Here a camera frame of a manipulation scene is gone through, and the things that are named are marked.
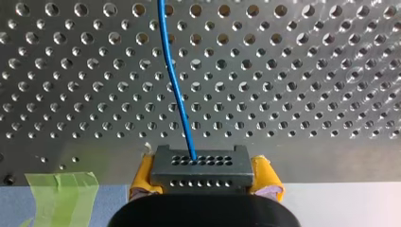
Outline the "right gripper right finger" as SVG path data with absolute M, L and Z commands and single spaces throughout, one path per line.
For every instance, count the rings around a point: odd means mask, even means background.
M 277 173 L 264 155 L 252 157 L 253 184 L 248 189 L 252 195 L 268 198 L 274 201 L 282 201 L 286 189 Z

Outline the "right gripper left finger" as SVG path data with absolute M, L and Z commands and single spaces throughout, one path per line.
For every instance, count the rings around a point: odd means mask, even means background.
M 128 201 L 135 201 L 146 196 L 161 195 L 164 193 L 161 186 L 151 184 L 150 174 L 154 157 L 155 151 L 152 149 L 150 143 L 145 143 L 145 151 L 142 153 L 141 164 L 129 188 Z

